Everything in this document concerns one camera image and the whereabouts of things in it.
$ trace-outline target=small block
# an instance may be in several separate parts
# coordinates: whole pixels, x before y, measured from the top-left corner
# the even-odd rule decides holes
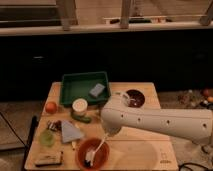
[[[105,89],[105,86],[98,83],[95,85],[94,88],[92,88],[89,92],[89,94],[95,98],[97,98],[102,92],[103,90]]]
[[[72,123],[69,121],[62,121],[61,122],[62,128],[62,142],[68,143],[74,140],[78,140],[84,137],[84,133],[80,131],[80,129],[76,128]]]
[[[62,164],[62,151],[57,152],[48,152],[40,153],[36,157],[35,165],[36,166],[46,166],[46,165],[60,165]]]

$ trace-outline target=black wall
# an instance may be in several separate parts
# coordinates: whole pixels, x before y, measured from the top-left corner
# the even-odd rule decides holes
[[[65,73],[107,71],[109,81],[158,91],[213,86],[213,30],[0,37],[0,100],[45,99]]]

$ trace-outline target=spoon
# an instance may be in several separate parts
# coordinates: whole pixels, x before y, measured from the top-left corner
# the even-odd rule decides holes
[[[95,154],[101,148],[101,146],[104,144],[104,142],[106,141],[107,136],[108,136],[108,134],[105,134],[105,136],[102,138],[100,144],[98,145],[98,147],[96,149],[89,149],[87,151],[86,157],[85,157],[85,165],[86,166],[89,166],[89,167],[93,166]]]

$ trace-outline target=wooden table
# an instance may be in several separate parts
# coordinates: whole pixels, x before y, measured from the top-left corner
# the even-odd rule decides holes
[[[55,101],[59,104],[60,85],[60,82],[54,82],[52,84],[47,101]],[[160,108],[153,83],[110,83],[111,93],[129,89],[137,89],[143,92],[146,100],[142,108]],[[87,114],[92,117],[92,123],[85,124],[78,122],[80,129],[85,133],[86,137],[103,137],[104,132],[100,124],[99,112],[97,107],[91,106]],[[51,148],[40,145],[38,137],[46,128],[46,123],[49,120],[72,120],[70,117],[70,108],[64,108],[59,105],[58,112],[53,115],[43,111],[25,163],[26,170],[79,170],[75,163],[75,151],[73,151],[70,143],[61,143],[61,134],[59,132],[54,133],[55,144]],[[107,143],[110,147],[110,155],[103,170],[178,169],[169,136],[125,127],[122,128],[119,134],[110,137]],[[58,150],[64,152],[62,165],[44,167],[36,167],[34,165],[35,158],[39,153]]]

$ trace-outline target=red bowl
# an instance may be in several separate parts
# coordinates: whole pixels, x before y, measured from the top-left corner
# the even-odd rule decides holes
[[[97,151],[94,158],[93,166],[88,167],[85,164],[86,152],[91,148],[96,149],[98,145],[100,144],[100,142],[101,142],[101,139],[99,138],[88,138],[79,143],[79,146],[76,149],[75,160],[78,167],[81,170],[84,170],[84,171],[100,170],[100,168],[103,167],[103,165],[106,163],[109,156],[109,146],[105,142],[101,146],[101,148]]]

